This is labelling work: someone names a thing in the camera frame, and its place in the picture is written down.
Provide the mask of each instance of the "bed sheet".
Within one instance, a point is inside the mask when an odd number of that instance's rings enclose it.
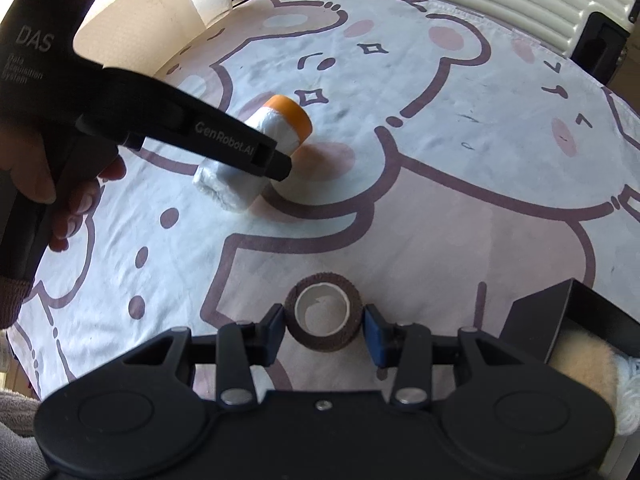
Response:
[[[244,214],[195,189],[200,157],[123,150],[10,330],[41,397],[169,327],[259,320],[322,271],[444,335],[498,335],[514,300],[572,277],[640,317],[640,121],[533,38],[436,0],[251,0],[158,77],[241,119],[288,95],[314,132]],[[253,372],[262,392],[393,378],[361,336],[321,354],[287,334]]]

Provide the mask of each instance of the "orange tape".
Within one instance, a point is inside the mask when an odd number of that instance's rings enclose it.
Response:
[[[313,125],[311,119],[300,105],[284,95],[274,95],[264,106],[279,112],[290,124],[290,126],[298,134],[300,144],[305,142],[306,138],[311,135]]]

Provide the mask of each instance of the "tape roll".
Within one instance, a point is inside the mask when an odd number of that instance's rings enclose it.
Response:
[[[347,346],[362,323],[362,300],[349,280],[320,272],[296,283],[284,304],[287,329],[311,350],[335,352]]]

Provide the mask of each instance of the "finger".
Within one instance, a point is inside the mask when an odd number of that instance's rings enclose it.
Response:
[[[69,248],[68,240],[58,240],[57,238],[52,238],[49,241],[49,249],[51,249],[55,253],[62,253]]]
[[[57,211],[51,220],[53,238],[66,240],[76,234],[82,227],[82,217],[65,211]]]
[[[14,186],[34,202],[51,204],[56,188],[42,137],[28,126],[0,124],[0,169],[9,171]]]
[[[83,182],[69,194],[67,200],[68,212],[74,215],[86,214],[93,210],[100,193],[100,184],[97,180]]]
[[[124,164],[121,156],[117,156],[116,159],[108,165],[104,171],[98,175],[104,180],[120,180],[127,174],[127,167]]]

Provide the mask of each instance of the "black box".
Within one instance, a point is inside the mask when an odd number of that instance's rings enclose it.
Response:
[[[514,301],[500,339],[546,363],[565,320],[627,356],[640,357],[640,323],[577,280]],[[640,458],[626,480],[640,480]]]

